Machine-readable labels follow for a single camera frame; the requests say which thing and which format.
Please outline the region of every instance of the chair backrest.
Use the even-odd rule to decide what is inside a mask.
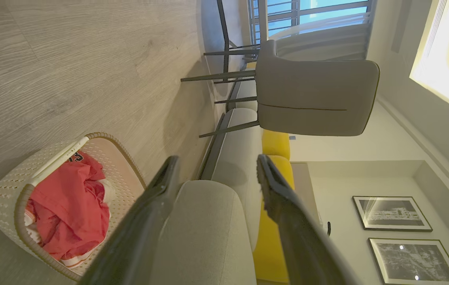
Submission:
[[[299,135],[360,135],[369,119],[379,67],[368,60],[291,61],[274,40],[261,45],[256,65],[262,128]]]

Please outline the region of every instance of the sofa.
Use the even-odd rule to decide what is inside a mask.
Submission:
[[[252,65],[252,63],[248,63],[248,68],[245,70],[254,70],[256,63]],[[235,82],[233,85],[233,89],[230,94],[230,99],[241,99],[245,97],[253,97],[256,96],[256,82],[254,80],[250,81],[242,81]],[[245,102],[237,102],[237,103],[227,103],[226,110],[232,110],[234,108],[248,108],[254,111],[258,110],[258,102],[257,101],[245,101]]]
[[[220,128],[256,118],[254,110],[235,108]],[[256,126],[215,137],[201,179],[181,186],[159,238],[151,285],[256,284],[253,251],[262,200],[256,159],[262,132]]]

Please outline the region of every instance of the chair leg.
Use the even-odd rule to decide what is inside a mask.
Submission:
[[[230,47],[230,49],[242,49],[242,48],[250,48],[250,47],[259,47],[259,44],[247,45],[247,46],[242,46],[242,47]]]
[[[238,131],[238,130],[250,128],[250,127],[253,127],[253,126],[259,126],[259,121],[253,121],[253,122],[245,123],[245,124],[242,124],[242,125],[233,126],[233,127],[230,127],[230,128],[217,130],[215,132],[209,132],[209,133],[206,133],[204,135],[200,135],[199,137],[210,137],[212,135],[219,135],[220,133]]]
[[[255,80],[254,77],[251,78],[242,78],[242,79],[237,79],[237,80],[226,80],[226,81],[214,81],[214,84],[219,84],[219,83],[232,83],[232,82],[242,82],[242,81],[252,81]]]
[[[182,78],[180,81],[185,82],[185,81],[198,81],[198,80],[211,80],[211,79],[228,79],[228,78],[250,77],[255,75],[256,75],[255,70],[243,70],[239,72],[226,72],[219,74]]]
[[[224,100],[224,101],[215,101],[214,104],[221,104],[221,103],[234,103],[234,102],[247,102],[247,101],[255,101],[258,97],[244,97],[244,98],[238,98],[238,99],[230,99],[230,100]]]
[[[246,55],[246,54],[259,54],[259,49],[206,52],[203,55]]]

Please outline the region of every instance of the sheer curtain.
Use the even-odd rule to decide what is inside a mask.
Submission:
[[[365,59],[370,32],[369,12],[293,26],[270,39],[289,60],[351,60]]]

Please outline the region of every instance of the framed picture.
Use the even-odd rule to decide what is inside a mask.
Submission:
[[[353,196],[352,199],[365,230],[432,231],[413,197]]]
[[[384,284],[449,285],[449,256],[439,240],[369,238]]]

